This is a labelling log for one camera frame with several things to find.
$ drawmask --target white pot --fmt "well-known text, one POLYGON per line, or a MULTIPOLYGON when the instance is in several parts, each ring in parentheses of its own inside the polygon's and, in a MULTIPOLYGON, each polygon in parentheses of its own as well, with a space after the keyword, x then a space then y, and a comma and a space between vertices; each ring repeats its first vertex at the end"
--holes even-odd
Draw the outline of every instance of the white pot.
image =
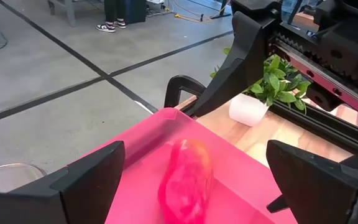
POLYGON ((229 117, 252 127, 265 116, 268 108, 258 99, 241 93, 231 100, 229 117))

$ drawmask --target wooden surface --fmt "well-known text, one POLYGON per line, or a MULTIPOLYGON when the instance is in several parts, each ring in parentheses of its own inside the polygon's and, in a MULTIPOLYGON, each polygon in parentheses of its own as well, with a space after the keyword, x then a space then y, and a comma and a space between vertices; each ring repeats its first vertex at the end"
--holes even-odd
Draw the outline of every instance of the wooden surface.
POLYGON ((303 12, 299 12, 295 14, 293 18, 293 22, 298 24, 303 24, 305 26, 308 26, 312 29, 318 29, 318 25, 313 22, 314 17, 311 15, 307 15, 303 12))
MULTIPOLYGON (((195 97, 186 100, 177 108, 183 107, 194 99, 195 97)), ((197 122, 265 166, 268 166, 265 154, 267 141, 270 139, 285 142, 336 162, 351 156, 351 153, 269 111, 252 128, 238 123, 229 117, 229 104, 230 101, 209 114, 197 118, 197 122)), ((341 105, 332 114, 358 125, 358 113, 346 106, 341 105)))

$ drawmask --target concrete floor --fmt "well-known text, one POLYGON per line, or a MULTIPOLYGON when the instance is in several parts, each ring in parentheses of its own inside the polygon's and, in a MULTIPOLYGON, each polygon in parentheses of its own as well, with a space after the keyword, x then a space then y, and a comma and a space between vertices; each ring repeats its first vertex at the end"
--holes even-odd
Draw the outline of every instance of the concrete floor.
MULTIPOLYGON (((177 0, 206 15, 216 10, 177 0)), ((115 34, 94 26, 103 12, 82 4, 77 26, 65 13, 49 14, 46 0, 6 0, 30 20, 82 54, 105 73, 111 73, 231 30, 231 18, 197 24, 172 15, 147 18, 115 34)), ((99 75, 0 5, 0 24, 9 41, 0 50, 0 112, 99 75)), ((207 85, 209 73, 223 62, 223 48, 232 35, 209 41, 114 78, 156 108, 163 106, 170 77, 189 75, 207 85)), ((70 163, 150 113, 107 81, 0 119, 0 165, 31 162, 47 172, 70 163)))

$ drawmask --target sneaker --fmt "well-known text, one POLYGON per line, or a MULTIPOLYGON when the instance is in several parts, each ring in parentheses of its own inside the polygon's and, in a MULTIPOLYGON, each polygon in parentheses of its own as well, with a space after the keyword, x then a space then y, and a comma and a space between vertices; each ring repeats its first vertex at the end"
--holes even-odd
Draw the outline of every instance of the sneaker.
POLYGON ((118 20, 118 21, 114 22, 114 25, 118 26, 119 28, 122 28, 122 29, 125 29, 127 27, 125 24, 125 21, 123 21, 123 20, 122 21, 118 20))
POLYGON ((96 28, 103 32, 115 32, 116 31, 116 28, 114 27, 114 25, 110 26, 107 23, 97 25, 96 28))

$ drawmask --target plant leaf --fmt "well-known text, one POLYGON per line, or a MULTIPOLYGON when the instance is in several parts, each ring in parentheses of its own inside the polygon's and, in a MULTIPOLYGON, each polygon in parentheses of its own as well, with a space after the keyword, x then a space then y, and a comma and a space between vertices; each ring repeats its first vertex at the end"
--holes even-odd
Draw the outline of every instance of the plant leaf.
POLYGON ((272 101, 276 98, 277 92, 271 87, 271 90, 266 94, 266 98, 271 98, 272 101))
POLYGON ((242 93, 248 93, 249 92, 249 87, 246 88, 242 93))
POLYGON ((272 63, 270 63, 270 69, 278 68, 280 65, 280 57, 277 55, 274 55, 274 58, 272 60, 272 63))
POLYGON ((297 94, 295 94, 295 98, 302 98, 302 96, 305 94, 303 91, 299 91, 297 94))
POLYGON ((274 56, 276 56, 276 55, 272 55, 272 56, 268 57, 266 60, 268 60, 269 62, 271 62, 271 61, 273 60, 274 56))
POLYGON ((264 89, 259 84, 253 84, 251 87, 251 92, 253 93, 263 93, 264 89))
POLYGON ((301 82, 301 81, 302 81, 302 75, 301 75, 301 74, 297 74, 297 75, 293 78, 292 81, 293 81, 293 82, 294 82, 294 81, 301 82))
POLYGON ((263 77, 262 81, 265 81, 266 83, 270 83, 269 82, 269 72, 264 71, 264 77, 263 77))
POLYGON ((263 80, 263 78, 261 78, 260 80, 256 81, 255 84, 260 85, 262 83, 262 80, 263 80))
POLYGON ((283 103, 292 103, 296 101, 295 96, 284 91, 277 94, 277 99, 283 103))
POLYGON ((281 61, 280 64, 278 65, 278 69, 284 71, 286 69, 285 62, 281 61))
POLYGON ((288 84, 287 89, 285 91, 293 91, 298 84, 302 81, 302 75, 297 74, 292 81, 288 84))
POLYGON ((291 68, 287 68, 285 71, 287 72, 287 74, 292 74, 297 72, 298 70, 296 68, 291 67, 291 68))
POLYGON ((276 98, 277 94, 280 92, 280 90, 274 90, 273 98, 276 98))
POLYGON ((264 93, 266 95, 270 94, 272 92, 272 86, 270 84, 266 84, 265 87, 264 87, 264 93))
POLYGON ((272 70, 272 72, 273 72, 273 74, 274 74, 275 76, 277 76, 277 78, 279 78, 279 79, 283 79, 283 78, 286 77, 285 72, 281 71, 281 70, 278 69, 278 68, 274 68, 274 69, 272 70))
POLYGON ((270 65, 268 67, 264 67, 264 72, 270 73, 271 70, 270 65))
POLYGON ((280 91, 285 90, 286 87, 287 87, 287 83, 286 83, 286 82, 280 82, 280 88, 279 88, 280 91))
POLYGON ((228 55, 229 52, 230 52, 230 50, 231 50, 230 47, 225 47, 225 48, 223 48, 223 53, 224 53, 225 55, 228 55))
POLYGON ((261 101, 266 98, 265 93, 256 93, 255 96, 256 96, 256 98, 258 98, 258 100, 261 100, 261 101))
POLYGON ((299 110, 305 109, 305 105, 303 104, 303 101, 301 99, 297 99, 294 104, 299 110))
POLYGON ((278 90, 280 88, 280 81, 278 80, 277 76, 270 73, 268 80, 274 90, 278 90))
POLYGON ((272 105, 273 105, 273 98, 271 96, 267 96, 266 106, 272 106, 272 105))
POLYGON ((305 107, 305 115, 306 115, 306 103, 302 100, 303 106, 305 107))
POLYGON ((311 84, 311 83, 310 83, 309 81, 304 81, 304 82, 299 83, 299 84, 296 86, 296 88, 297 88, 299 91, 306 92, 310 84, 311 84))

